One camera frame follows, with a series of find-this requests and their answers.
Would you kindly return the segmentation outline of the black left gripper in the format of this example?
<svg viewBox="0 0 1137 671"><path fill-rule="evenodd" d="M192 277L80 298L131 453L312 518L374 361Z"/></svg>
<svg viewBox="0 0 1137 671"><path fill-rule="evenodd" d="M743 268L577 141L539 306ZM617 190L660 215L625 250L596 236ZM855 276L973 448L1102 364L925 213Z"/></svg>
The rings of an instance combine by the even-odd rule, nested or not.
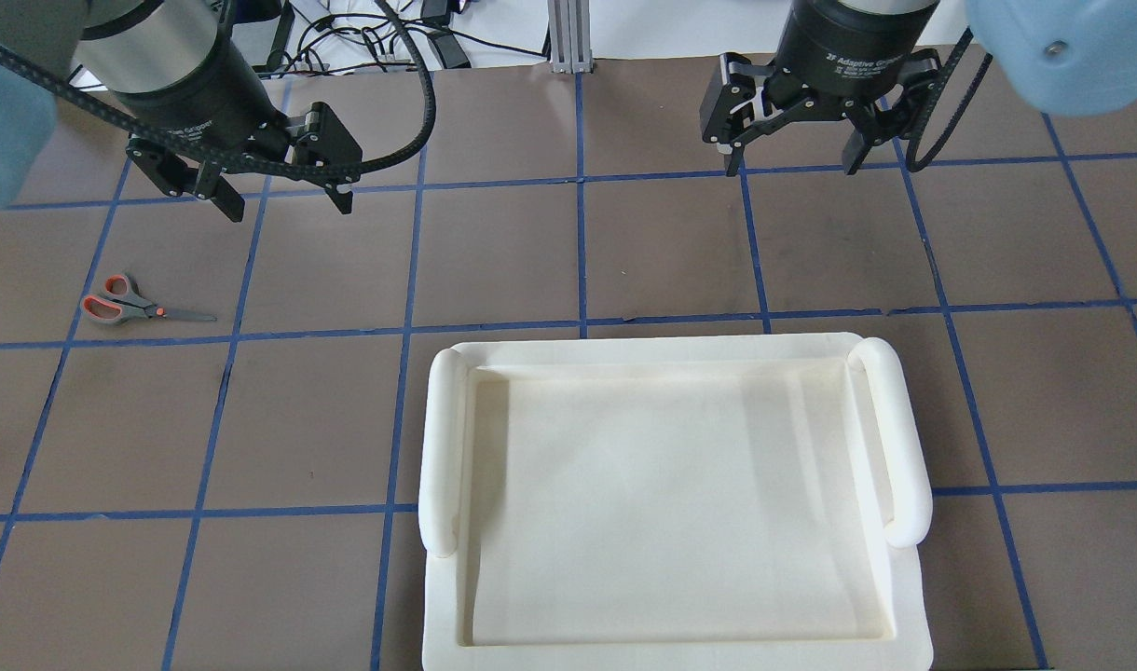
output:
<svg viewBox="0 0 1137 671"><path fill-rule="evenodd" d="M180 139L267 160L287 157L289 140L294 169L363 160L362 146L327 103L312 103L287 126L287 116L206 1L91 1L82 63L134 117ZM128 138L126 154L163 194L190 194L235 224L243 221L243 196L218 165L189 166L164 144L140 136ZM349 188L360 180L355 171L292 180L322 188L338 212L352 213Z"/></svg>

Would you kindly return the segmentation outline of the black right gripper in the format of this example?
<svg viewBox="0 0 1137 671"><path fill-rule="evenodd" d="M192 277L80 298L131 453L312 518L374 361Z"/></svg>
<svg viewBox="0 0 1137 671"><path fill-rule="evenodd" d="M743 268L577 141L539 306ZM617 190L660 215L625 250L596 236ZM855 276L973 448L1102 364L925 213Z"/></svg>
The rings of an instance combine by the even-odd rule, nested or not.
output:
<svg viewBox="0 0 1137 671"><path fill-rule="evenodd" d="M717 56L702 97L702 141L717 148L723 173L735 177L745 149L760 136L825 121L818 92L868 99L843 103L854 129L843 148L843 171L857 173L872 148L910 139L932 114L940 56L935 49L910 53L936 8L938 1L792 1L772 63L757 65L738 52ZM899 98L881 109L872 99L898 77Z"/></svg>

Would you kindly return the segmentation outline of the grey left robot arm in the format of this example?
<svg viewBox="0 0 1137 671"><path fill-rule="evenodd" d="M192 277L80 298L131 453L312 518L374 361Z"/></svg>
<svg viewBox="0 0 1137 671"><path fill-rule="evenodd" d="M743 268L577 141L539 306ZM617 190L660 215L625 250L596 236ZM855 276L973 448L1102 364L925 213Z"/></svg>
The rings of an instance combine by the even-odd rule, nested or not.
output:
<svg viewBox="0 0 1137 671"><path fill-rule="evenodd" d="M280 110L233 43L233 17L206 1L0 1L0 210L65 101L124 130L130 160L164 194L239 221L227 176L258 173L324 188L349 212L360 144L327 103Z"/></svg>

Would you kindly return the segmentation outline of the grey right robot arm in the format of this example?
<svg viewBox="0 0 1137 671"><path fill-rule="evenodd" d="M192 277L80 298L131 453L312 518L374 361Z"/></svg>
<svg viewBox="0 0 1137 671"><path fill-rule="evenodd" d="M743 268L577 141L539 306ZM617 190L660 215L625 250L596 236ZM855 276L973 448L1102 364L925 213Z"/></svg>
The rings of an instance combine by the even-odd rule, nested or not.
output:
<svg viewBox="0 0 1137 671"><path fill-rule="evenodd" d="M702 142L736 175L745 148L798 123L850 122L843 171L894 139L921 171L947 144L991 63L1034 109L1093 116L1137 101L1137 1L968 1L947 57L919 49L935 1L794 1L769 63L722 52Z"/></svg>

